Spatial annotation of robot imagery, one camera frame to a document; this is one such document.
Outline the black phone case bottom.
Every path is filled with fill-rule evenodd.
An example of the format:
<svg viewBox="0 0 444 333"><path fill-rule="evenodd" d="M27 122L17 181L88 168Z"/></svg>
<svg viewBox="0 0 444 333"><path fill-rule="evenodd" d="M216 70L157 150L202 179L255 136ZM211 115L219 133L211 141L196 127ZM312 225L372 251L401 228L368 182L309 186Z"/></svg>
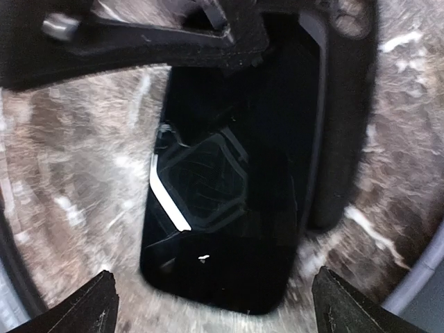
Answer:
<svg viewBox="0 0 444 333"><path fill-rule="evenodd" d="M313 191L303 217L322 233L340 221L353 193L375 86L378 2L315 2L301 24L321 47L318 106L321 124Z"/></svg>

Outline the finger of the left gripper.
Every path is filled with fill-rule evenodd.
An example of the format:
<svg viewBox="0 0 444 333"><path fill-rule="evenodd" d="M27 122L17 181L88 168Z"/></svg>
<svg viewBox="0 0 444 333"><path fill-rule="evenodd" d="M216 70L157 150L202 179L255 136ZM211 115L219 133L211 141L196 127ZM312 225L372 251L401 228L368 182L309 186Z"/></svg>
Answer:
<svg viewBox="0 0 444 333"><path fill-rule="evenodd" d="M91 1L2 1L1 86L22 91L150 64L246 66L268 46L254 1L199 1L197 31L104 19Z"/></svg>

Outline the lavender phone case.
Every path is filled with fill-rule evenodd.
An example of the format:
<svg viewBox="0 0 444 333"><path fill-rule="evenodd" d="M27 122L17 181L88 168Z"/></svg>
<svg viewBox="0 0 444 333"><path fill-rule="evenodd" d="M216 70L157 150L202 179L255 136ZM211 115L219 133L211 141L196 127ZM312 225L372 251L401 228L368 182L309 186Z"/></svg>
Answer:
<svg viewBox="0 0 444 333"><path fill-rule="evenodd" d="M443 261L443 223L420 258L382 303L382 307L392 314L399 315L422 291Z"/></svg>

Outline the black phone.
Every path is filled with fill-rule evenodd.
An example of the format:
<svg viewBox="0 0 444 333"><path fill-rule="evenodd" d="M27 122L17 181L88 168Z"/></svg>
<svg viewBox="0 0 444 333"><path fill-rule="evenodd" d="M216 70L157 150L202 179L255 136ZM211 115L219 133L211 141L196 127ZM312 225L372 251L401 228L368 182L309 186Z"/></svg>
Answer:
<svg viewBox="0 0 444 333"><path fill-rule="evenodd" d="M255 64L171 70L139 261L156 289L253 316L284 297L323 120L318 42L295 15L264 23Z"/></svg>

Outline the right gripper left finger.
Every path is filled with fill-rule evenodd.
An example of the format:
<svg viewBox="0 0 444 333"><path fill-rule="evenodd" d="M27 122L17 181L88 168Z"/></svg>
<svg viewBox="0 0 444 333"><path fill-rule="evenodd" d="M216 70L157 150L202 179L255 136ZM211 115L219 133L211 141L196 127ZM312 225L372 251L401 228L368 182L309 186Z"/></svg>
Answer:
<svg viewBox="0 0 444 333"><path fill-rule="evenodd" d="M111 272L101 271L59 305L16 327L16 333L103 332L117 325L119 296Z"/></svg>

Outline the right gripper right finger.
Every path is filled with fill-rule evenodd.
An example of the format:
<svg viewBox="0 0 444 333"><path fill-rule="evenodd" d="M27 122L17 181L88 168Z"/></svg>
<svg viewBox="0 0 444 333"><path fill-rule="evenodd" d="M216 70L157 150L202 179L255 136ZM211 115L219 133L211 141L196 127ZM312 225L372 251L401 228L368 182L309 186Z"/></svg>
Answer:
<svg viewBox="0 0 444 333"><path fill-rule="evenodd" d="M311 292L319 332L423 332L323 266Z"/></svg>

